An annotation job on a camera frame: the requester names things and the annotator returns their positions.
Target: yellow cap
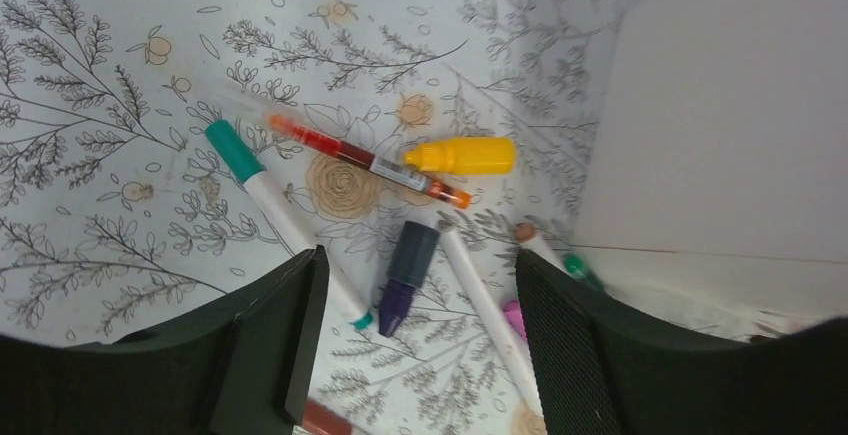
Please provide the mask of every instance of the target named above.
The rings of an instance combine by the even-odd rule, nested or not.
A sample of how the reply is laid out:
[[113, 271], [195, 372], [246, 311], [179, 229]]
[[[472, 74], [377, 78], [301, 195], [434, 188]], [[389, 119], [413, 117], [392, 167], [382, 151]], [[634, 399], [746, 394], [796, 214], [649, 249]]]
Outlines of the yellow cap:
[[515, 146], [505, 137], [465, 137], [422, 143], [404, 162], [423, 172], [455, 175], [498, 175], [515, 165]]

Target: yellow bottle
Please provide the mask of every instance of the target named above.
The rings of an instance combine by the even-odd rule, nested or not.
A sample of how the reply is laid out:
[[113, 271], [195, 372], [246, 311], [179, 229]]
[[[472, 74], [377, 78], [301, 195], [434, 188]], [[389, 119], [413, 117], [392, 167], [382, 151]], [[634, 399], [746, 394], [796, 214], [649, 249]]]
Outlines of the yellow bottle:
[[515, 145], [506, 137], [464, 137], [422, 143], [406, 152], [404, 163], [422, 172], [498, 175], [515, 165]]

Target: purple marker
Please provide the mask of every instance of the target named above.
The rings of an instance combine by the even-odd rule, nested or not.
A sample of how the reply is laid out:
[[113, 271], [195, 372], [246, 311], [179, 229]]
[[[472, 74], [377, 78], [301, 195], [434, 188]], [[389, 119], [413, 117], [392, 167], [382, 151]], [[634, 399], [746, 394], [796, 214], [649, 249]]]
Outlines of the purple marker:
[[438, 230], [415, 222], [403, 224], [386, 274], [389, 283], [380, 300], [380, 335], [391, 337], [406, 318], [415, 290], [424, 285], [438, 243]]

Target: pen label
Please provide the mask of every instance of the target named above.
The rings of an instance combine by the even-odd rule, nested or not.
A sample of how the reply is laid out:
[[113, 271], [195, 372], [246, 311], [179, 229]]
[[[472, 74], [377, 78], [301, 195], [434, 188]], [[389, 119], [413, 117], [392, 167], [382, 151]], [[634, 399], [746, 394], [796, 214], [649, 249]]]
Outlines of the pen label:
[[416, 192], [423, 192], [430, 180], [414, 170], [392, 163], [383, 157], [374, 157], [369, 170]]

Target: floral pattern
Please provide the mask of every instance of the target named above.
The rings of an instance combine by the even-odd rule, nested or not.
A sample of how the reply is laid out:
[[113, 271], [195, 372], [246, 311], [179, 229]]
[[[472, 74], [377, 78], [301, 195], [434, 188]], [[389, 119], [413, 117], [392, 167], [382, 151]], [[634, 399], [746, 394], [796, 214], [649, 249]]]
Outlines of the floral pattern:
[[[403, 222], [449, 220], [492, 294], [512, 226], [567, 248], [621, 15], [638, 0], [0, 0], [0, 321], [109, 342], [294, 254], [203, 137], [230, 119], [376, 304]], [[221, 113], [235, 83], [390, 159], [508, 136], [508, 177], [434, 202]], [[543, 433], [441, 254], [394, 337], [328, 307], [313, 397], [374, 434]]]

